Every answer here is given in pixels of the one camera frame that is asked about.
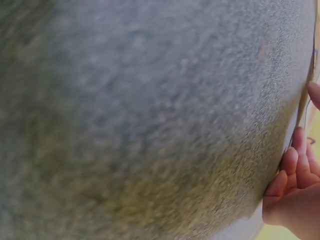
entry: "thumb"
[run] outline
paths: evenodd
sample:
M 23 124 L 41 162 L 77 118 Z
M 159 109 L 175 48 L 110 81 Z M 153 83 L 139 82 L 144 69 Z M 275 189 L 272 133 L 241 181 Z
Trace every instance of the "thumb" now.
M 308 85 L 308 93 L 314 106 L 320 110 L 320 86 L 315 82 Z
M 268 186 L 262 201 L 262 219 L 265 224 L 280 224 L 277 203 L 284 194 L 287 182 L 286 171 L 281 170 Z

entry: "child's hand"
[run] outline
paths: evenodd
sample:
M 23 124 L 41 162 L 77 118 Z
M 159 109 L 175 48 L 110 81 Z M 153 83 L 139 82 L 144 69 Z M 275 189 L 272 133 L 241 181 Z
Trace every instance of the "child's hand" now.
M 308 90 L 319 109 L 320 87 L 311 83 Z M 302 128 L 294 132 L 292 147 L 265 193 L 262 217 L 266 224 L 282 225 L 302 240 L 320 239 L 320 165 Z

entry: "finger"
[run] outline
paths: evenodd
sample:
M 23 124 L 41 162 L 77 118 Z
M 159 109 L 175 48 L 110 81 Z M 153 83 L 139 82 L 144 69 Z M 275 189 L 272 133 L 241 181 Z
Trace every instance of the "finger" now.
M 296 168 L 298 162 L 298 153 L 291 146 L 285 154 L 283 154 L 280 170 L 285 170 L 287 175 L 287 183 L 285 186 L 285 193 L 290 193 L 292 189 L 297 188 Z
M 308 93 L 314 106 L 320 109 L 320 86 L 315 82 L 310 82 L 308 85 Z
M 262 201 L 262 218 L 265 224 L 277 225 L 275 206 L 284 194 L 287 181 L 286 172 L 281 170 L 268 186 Z
M 316 155 L 315 155 L 315 152 L 312 149 L 312 146 L 311 146 L 310 143 L 306 144 L 306 156 L 307 156 L 309 162 L 310 161 L 316 161 Z
M 320 178 L 320 165 L 316 162 L 316 155 L 310 143 L 306 145 L 306 156 L 309 161 L 310 172 Z
M 298 127 L 292 137 L 292 147 L 295 148 L 298 155 L 305 155 L 307 152 L 307 137 L 305 130 L 302 127 Z
M 288 176 L 296 173 L 296 167 L 298 162 L 298 153 L 291 146 L 288 150 L 283 154 L 280 170 L 285 170 Z
M 299 189 L 305 189 L 320 182 L 319 177 L 310 172 L 310 165 L 306 155 L 299 156 L 295 174 L 296 184 Z

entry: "skin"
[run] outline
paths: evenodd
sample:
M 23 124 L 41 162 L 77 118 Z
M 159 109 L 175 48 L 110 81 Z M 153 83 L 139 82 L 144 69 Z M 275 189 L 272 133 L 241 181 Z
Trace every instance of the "skin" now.
M 320 86 L 311 82 L 308 93 L 320 110 Z M 263 198 L 262 217 L 268 225 L 288 228 L 302 240 L 320 239 L 320 164 L 304 129 L 297 128 L 292 146 L 283 155 L 280 171 Z

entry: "hand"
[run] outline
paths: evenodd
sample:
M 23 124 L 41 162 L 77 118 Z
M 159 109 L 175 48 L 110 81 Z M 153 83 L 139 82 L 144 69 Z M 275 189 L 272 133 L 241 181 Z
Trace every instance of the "hand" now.
M 320 86 L 310 83 L 308 92 L 320 109 Z M 280 172 L 266 190 L 262 217 L 266 224 L 282 225 L 302 240 L 320 239 L 320 165 L 302 128 L 295 130 Z

